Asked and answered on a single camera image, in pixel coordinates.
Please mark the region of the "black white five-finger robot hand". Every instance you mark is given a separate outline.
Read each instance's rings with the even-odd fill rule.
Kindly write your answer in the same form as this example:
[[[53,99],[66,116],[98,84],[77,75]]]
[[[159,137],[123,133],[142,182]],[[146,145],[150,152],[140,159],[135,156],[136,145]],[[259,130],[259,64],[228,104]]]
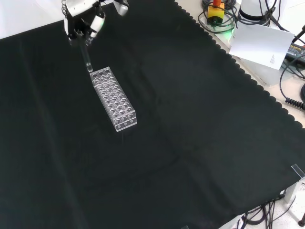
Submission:
[[[63,0],[64,29],[68,40],[73,43],[77,36],[85,45],[91,45],[105,21],[101,0]]]

